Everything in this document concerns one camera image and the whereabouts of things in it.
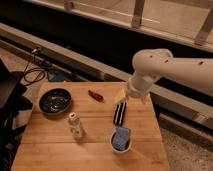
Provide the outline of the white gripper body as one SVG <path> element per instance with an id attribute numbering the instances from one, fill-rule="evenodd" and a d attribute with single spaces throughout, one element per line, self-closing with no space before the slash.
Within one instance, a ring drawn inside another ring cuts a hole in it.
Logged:
<path id="1" fill-rule="evenodd" d="M 130 77 L 127 81 L 126 94 L 133 98 L 145 98 L 151 84 L 141 77 Z"/>

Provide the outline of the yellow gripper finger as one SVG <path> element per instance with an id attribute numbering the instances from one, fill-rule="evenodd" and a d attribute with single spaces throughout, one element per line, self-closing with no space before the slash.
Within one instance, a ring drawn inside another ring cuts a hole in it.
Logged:
<path id="1" fill-rule="evenodd" d="M 125 89 L 122 88 L 122 89 L 118 92 L 118 94 L 115 96 L 114 104 L 117 105 L 117 104 L 123 102 L 125 99 L 126 99 L 126 92 L 125 92 Z"/>
<path id="2" fill-rule="evenodd" d="M 147 99 L 149 98 L 149 94 L 145 95 L 144 97 L 141 98 L 142 103 L 146 103 Z"/>

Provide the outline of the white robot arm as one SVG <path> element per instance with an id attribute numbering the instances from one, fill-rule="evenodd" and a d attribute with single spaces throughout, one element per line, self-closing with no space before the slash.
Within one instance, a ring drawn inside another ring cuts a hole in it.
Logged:
<path id="1" fill-rule="evenodd" d="M 145 49 L 132 59 L 134 73 L 115 96 L 115 104 L 128 97 L 144 99 L 154 83 L 162 77 L 203 94 L 213 105 L 213 59 L 175 58 L 168 49 Z"/>

